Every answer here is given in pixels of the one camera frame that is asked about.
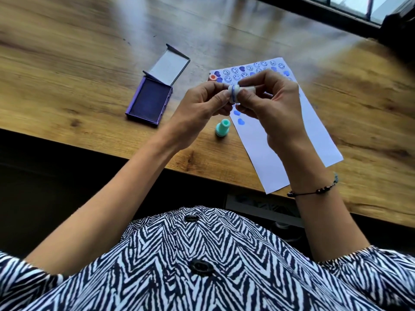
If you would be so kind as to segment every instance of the black button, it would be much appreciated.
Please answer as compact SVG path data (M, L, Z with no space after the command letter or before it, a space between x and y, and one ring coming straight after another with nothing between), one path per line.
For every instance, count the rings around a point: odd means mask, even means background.
M189 262L190 270L200 276L211 276L213 274L213 265L204 260L193 259Z
M194 221L198 221L199 220L199 216L197 216L197 215L186 215L184 217L184 220L185 221L188 221L189 223L192 223Z

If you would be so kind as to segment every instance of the paper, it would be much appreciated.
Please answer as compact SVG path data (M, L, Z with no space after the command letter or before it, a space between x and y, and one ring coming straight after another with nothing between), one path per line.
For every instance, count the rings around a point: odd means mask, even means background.
M213 70L210 71L210 74L215 74L218 77L218 82L237 84L240 79L266 69L277 71L288 79L297 82L294 74L281 57ZM324 165L328 167L342 161L343 156L333 143L329 133L301 88L300 102L305 130ZM231 112L231 119L254 165L265 193L269 194L289 185L290 182L288 181L284 166L277 154L268 146L267 134L259 121L240 113L235 108Z

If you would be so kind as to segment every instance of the table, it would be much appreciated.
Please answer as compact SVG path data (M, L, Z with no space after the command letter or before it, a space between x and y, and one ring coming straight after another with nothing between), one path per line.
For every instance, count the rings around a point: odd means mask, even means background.
M191 62L161 124L209 70L283 57L345 158L331 168L348 209L415 227L414 74L374 41L255 0L0 0L0 128L131 157L156 129L124 112L166 43ZM221 119L167 168L262 191L236 130L215 138Z

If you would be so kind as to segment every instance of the window bar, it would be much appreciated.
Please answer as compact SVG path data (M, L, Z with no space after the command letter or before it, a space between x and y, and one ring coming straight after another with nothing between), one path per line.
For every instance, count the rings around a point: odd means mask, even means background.
M367 3L367 12L366 12L366 20L370 21L370 17L372 15L373 9L373 0L369 0Z

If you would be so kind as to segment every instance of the zebra print shirt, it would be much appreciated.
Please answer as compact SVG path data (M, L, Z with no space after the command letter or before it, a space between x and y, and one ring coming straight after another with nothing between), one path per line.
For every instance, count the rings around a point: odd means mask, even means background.
M203 206L133 221L79 273L0 252L0 310L415 308L414 258L374 246L312 262L235 213Z

